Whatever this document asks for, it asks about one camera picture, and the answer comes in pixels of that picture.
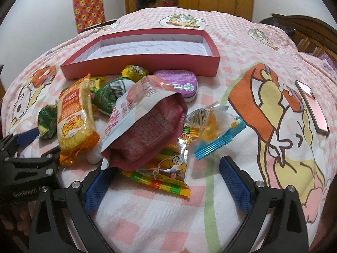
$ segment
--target snack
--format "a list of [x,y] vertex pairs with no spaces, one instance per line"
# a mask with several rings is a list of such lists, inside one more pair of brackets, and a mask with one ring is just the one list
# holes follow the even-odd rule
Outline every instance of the snack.
[[90,92],[99,90],[105,83],[105,77],[91,77],[89,82]]
[[171,84],[155,75],[144,77],[117,99],[103,139],[103,156],[111,167],[123,170],[144,165],[179,138],[186,112],[182,95]]
[[235,118],[226,110],[227,108],[221,105],[209,108],[209,113],[199,128],[194,148],[197,160],[231,142],[246,127],[241,117]]
[[122,171],[122,174],[149,186],[190,197],[190,188],[185,183],[190,143],[190,137],[181,136],[145,165],[135,171]]
[[57,105],[46,105],[38,115],[37,127],[41,139],[51,139],[57,132]]
[[134,82],[138,82],[141,78],[147,75],[149,75],[149,72],[140,66],[127,65],[122,70],[122,77],[129,78]]
[[90,74],[78,80],[59,97],[57,137],[62,166],[74,163],[78,155],[92,149],[99,140],[92,115],[89,78]]
[[101,87],[91,94],[92,103],[97,106],[98,110],[104,114],[111,115],[112,108],[116,103],[116,96],[112,91],[110,83]]
[[197,95],[198,81],[193,72],[188,70],[162,69],[157,70],[153,75],[157,75],[170,82],[176,92],[183,95],[185,102],[192,102]]
[[190,114],[186,116],[185,124],[189,127],[200,128],[203,125],[203,122],[208,117],[210,108],[218,108],[222,111],[227,111],[228,107],[224,105],[220,105],[219,102],[215,102],[212,105],[206,106],[204,108],[200,108],[194,110]]
[[119,77],[108,84],[117,98],[122,97],[133,85],[134,81]]

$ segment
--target blue gripper pad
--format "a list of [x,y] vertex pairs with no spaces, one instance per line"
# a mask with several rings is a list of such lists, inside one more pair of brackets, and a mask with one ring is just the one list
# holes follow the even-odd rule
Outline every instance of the blue gripper pad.
[[17,137],[16,143],[19,146],[26,147],[26,146],[30,145],[35,140],[35,138],[39,135],[40,135],[39,129],[37,127],[33,128],[33,129],[28,130],[24,133],[21,133]]
[[84,209],[89,214],[93,210],[97,210],[101,201],[106,194],[113,176],[115,168],[107,168],[99,173],[92,185],[86,192]]
[[248,214],[252,209],[250,192],[226,157],[221,158],[219,170],[221,176],[225,180],[230,194],[238,204],[239,208],[243,209]]

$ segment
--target yellow candy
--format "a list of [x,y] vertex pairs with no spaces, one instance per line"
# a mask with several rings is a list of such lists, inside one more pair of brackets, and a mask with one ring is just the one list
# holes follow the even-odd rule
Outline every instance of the yellow candy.
[[122,71],[122,77],[129,78],[134,82],[138,82],[147,75],[149,75],[149,72],[140,66],[127,65]]

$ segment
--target cartoon face on packet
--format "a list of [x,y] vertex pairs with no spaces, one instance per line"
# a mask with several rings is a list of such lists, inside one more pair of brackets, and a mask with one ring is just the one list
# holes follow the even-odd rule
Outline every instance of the cartoon face on packet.
[[175,155],[173,157],[162,160],[158,164],[158,173],[168,176],[171,179],[177,179],[183,181],[180,175],[185,176],[186,173],[186,162],[180,155]]

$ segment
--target barcode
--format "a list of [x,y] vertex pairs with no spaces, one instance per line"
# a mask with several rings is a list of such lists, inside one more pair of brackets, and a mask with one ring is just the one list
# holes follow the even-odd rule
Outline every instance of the barcode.
[[173,85],[174,89],[184,89],[184,85]]

